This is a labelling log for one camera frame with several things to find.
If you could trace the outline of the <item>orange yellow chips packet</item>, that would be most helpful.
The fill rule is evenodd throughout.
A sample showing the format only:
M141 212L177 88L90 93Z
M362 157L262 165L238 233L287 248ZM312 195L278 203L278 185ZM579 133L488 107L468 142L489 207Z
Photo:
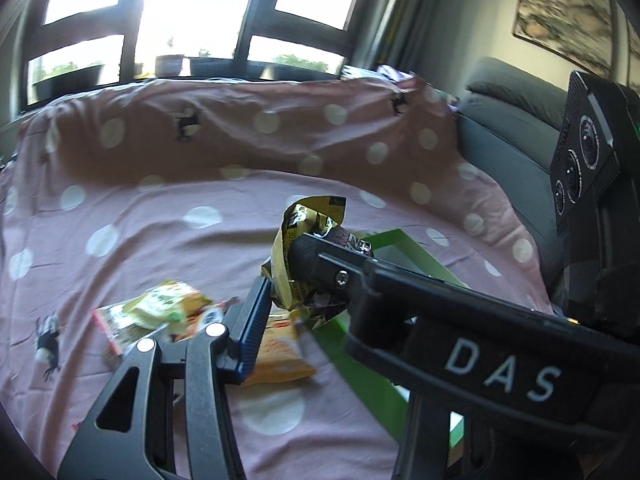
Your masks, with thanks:
M297 322L295 311L271 309L253 373L244 380L243 387L295 382L316 374L300 348Z

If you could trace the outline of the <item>yellow black snack packet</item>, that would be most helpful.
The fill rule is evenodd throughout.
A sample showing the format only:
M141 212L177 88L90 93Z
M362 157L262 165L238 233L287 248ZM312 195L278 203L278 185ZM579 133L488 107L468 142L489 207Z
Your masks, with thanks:
M285 310L301 310L313 326L336 318L347 309L344 287L332 278L327 285L312 277L322 250L336 247L358 259L371 257L369 242L343 226L346 198L339 195L305 196L287 206L262 264L274 303Z

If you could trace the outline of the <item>light green rice cracker packet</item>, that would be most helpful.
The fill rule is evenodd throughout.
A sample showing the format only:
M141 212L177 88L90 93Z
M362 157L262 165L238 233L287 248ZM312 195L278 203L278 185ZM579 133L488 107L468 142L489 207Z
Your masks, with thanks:
M194 315L213 303L198 289L180 281L163 281L124 304L122 312L137 326L156 330L167 324L183 330Z

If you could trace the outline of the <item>red edged white snack packet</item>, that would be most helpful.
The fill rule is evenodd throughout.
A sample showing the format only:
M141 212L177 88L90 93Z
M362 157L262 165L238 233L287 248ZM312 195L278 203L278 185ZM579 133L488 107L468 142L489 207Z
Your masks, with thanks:
M134 319L124 312L123 304L111 304L100 307L93 312L93 321L102 330L107 341L105 359L109 367L114 370L122 359L129 353L137 342L145 337L156 338L160 342L179 342L191 338L210 323L219 323L227 311L239 304L238 297L231 297L224 301L208 304L198 309L186 319L186 324L170 327L168 323L160 324L157 328L145 328L134 322Z

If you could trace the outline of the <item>green cardboard box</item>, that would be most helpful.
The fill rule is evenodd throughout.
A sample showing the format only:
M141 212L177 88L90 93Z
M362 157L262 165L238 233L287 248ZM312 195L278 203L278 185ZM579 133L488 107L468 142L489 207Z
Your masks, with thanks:
M364 239L371 244L376 258L398 264L413 272L468 287L401 229L369 235ZM344 351L343 339L348 326L348 314L344 311L326 324L314 328L312 333L358 399L390 436L400 442L409 391L393 385L388 379L369 370Z

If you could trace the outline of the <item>grey sofa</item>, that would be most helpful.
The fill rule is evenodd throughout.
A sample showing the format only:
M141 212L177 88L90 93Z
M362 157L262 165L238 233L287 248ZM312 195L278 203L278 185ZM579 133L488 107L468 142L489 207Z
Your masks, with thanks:
M498 58L481 58L458 105L462 156L492 177L533 235L546 287L559 284L564 242L556 234L550 162L566 91Z

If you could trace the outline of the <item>grey curtain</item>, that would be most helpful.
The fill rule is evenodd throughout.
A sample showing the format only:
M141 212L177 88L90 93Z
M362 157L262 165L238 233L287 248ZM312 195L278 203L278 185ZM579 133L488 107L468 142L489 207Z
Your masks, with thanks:
M410 70L438 0L356 0L349 26L354 50L348 65L373 70L382 64Z

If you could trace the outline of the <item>dark framed window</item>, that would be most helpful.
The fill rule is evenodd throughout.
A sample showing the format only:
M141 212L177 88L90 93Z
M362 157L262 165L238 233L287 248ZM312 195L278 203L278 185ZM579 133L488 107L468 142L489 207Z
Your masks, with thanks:
M368 0L29 0L18 102L152 78L329 79Z

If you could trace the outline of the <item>framed landscape painting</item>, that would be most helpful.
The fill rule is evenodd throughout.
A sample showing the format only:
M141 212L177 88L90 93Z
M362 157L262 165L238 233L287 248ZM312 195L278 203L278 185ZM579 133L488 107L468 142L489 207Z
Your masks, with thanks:
M590 73L611 76L611 0L518 0L513 35Z

